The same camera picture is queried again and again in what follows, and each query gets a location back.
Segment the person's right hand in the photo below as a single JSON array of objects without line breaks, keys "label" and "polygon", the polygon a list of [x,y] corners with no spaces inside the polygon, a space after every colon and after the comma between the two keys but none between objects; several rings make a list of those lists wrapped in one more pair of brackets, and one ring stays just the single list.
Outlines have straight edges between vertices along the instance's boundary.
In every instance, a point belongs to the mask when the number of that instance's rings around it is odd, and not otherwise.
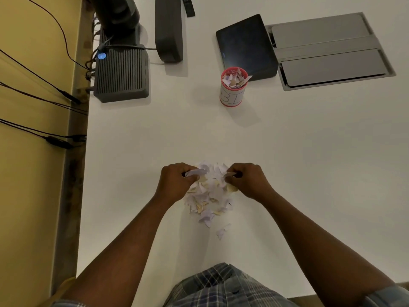
[{"label": "person's right hand", "polygon": [[274,200],[276,192],[259,165],[253,163],[234,163],[228,169],[244,170],[244,185],[242,189],[238,190],[245,196],[263,205]]}]

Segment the person's left hand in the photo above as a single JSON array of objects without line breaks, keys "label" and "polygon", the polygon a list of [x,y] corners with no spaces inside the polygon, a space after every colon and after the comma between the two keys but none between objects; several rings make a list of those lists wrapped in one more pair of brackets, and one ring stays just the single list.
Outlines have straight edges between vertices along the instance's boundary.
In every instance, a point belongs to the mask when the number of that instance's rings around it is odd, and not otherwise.
[{"label": "person's left hand", "polygon": [[162,203],[168,208],[177,201],[181,200],[189,190],[183,189],[180,185],[181,165],[188,164],[176,163],[164,166],[162,168],[157,189],[155,195],[153,196],[155,201]]}]

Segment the pile of torn paper scraps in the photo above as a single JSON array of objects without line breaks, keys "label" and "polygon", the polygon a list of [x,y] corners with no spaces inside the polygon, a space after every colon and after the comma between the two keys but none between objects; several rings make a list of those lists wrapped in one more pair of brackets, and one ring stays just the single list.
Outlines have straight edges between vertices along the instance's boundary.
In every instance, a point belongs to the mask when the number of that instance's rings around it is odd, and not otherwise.
[{"label": "pile of torn paper scraps", "polygon": [[198,217],[198,222],[210,228],[215,217],[222,216],[232,210],[231,196],[237,188],[228,184],[226,178],[239,173],[228,172],[224,163],[209,163],[206,161],[197,164],[197,169],[189,171],[184,176],[198,175],[187,191],[184,202],[189,213]]}]

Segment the person's left forearm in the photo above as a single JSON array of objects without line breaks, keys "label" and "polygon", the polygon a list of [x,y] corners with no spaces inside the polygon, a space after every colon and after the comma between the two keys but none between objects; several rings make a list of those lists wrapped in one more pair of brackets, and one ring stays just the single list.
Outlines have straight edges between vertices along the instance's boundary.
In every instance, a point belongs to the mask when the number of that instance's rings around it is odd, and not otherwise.
[{"label": "person's left forearm", "polygon": [[131,307],[158,227],[177,202],[155,194],[62,296],[85,307]]}]

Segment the person's right forearm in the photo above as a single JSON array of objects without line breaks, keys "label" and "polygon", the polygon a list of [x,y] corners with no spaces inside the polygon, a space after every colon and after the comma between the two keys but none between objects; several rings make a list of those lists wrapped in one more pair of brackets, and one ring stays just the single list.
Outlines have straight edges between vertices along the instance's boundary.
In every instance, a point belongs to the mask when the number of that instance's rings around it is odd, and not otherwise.
[{"label": "person's right forearm", "polygon": [[272,187],[263,189],[257,201],[276,222],[299,267],[325,307],[358,307],[367,295],[396,285]]}]

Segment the black monitor arm base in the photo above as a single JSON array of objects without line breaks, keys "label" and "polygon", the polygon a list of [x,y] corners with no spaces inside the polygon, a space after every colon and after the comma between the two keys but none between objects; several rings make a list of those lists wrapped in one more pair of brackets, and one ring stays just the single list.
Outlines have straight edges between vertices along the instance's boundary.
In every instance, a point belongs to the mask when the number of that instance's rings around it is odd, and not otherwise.
[{"label": "black monitor arm base", "polygon": [[107,42],[117,47],[140,44],[140,13],[134,0],[89,0]]}]

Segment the single torn paper scrap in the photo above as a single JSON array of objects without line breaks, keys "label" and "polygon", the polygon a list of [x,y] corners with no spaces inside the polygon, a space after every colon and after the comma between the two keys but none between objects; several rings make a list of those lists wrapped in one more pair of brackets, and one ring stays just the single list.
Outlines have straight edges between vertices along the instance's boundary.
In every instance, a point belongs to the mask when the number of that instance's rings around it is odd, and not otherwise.
[{"label": "single torn paper scrap", "polygon": [[230,227],[231,227],[231,224],[229,223],[229,224],[225,225],[224,227],[222,227],[221,229],[219,229],[219,230],[216,232],[217,238],[218,238],[219,240],[222,240],[222,238],[224,237],[224,235],[226,234],[226,232],[228,232],[228,230],[230,229]]}]

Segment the red-rimmed white paper cup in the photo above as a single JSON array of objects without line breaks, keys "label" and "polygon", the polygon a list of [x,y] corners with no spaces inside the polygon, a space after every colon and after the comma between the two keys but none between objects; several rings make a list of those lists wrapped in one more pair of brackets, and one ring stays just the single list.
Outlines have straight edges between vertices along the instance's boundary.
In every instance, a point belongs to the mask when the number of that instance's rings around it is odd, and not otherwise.
[{"label": "red-rimmed white paper cup", "polygon": [[229,67],[220,77],[219,100],[225,107],[234,108],[241,104],[251,75],[241,67]]}]

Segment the paper scraps in cup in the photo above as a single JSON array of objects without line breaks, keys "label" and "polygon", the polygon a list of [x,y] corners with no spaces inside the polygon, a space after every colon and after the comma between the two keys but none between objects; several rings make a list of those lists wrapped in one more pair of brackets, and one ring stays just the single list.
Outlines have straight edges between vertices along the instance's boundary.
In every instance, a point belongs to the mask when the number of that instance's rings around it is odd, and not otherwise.
[{"label": "paper scraps in cup", "polygon": [[240,67],[230,67],[222,73],[221,84],[229,90],[241,89],[247,85],[252,77]]}]

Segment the plaid shirt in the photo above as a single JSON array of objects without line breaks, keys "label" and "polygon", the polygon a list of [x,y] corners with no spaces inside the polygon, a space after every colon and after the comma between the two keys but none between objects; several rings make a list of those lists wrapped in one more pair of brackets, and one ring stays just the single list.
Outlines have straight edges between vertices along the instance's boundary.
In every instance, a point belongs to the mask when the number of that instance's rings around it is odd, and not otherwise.
[{"label": "plaid shirt", "polygon": [[[87,307],[57,300],[51,307]],[[163,307],[300,307],[231,264],[220,263],[176,284]],[[360,307],[409,307],[409,291],[394,285],[366,296]]]}]

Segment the dark grey ribbed router box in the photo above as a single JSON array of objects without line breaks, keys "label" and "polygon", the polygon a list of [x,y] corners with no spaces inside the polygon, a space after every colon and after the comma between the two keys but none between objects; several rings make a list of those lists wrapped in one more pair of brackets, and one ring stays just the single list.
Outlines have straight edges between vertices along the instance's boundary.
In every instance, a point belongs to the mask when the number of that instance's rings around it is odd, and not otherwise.
[{"label": "dark grey ribbed router box", "polygon": [[101,103],[149,96],[149,56],[143,45],[106,44],[96,55],[93,95]]}]

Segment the black tablet device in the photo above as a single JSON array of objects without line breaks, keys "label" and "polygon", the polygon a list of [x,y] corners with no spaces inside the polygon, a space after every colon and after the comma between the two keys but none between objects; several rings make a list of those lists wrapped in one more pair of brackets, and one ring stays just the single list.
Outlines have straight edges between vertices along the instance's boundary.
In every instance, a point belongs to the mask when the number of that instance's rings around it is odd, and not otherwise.
[{"label": "black tablet device", "polygon": [[225,69],[240,67],[250,81],[277,75],[279,62],[260,14],[216,31],[216,38]]}]

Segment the dark grey monitor stand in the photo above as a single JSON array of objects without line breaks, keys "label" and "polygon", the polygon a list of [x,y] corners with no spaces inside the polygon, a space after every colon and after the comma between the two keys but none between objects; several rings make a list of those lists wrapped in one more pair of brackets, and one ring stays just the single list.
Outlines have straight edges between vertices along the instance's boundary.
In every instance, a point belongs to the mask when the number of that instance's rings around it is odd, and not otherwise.
[{"label": "dark grey monitor stand", "polygon": [[161,61],[183,61],[181,0],[155,0],[155,43]]}]

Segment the black remote control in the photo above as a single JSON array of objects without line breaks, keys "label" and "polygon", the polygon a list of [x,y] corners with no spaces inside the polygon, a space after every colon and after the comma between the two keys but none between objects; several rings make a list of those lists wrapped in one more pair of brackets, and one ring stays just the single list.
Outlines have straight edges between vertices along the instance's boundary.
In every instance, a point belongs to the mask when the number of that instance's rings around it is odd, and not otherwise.
[{"label": "black remote control", "polygon": [[188,18],[195,17],[196,13],[192,0],[182,0]]}]

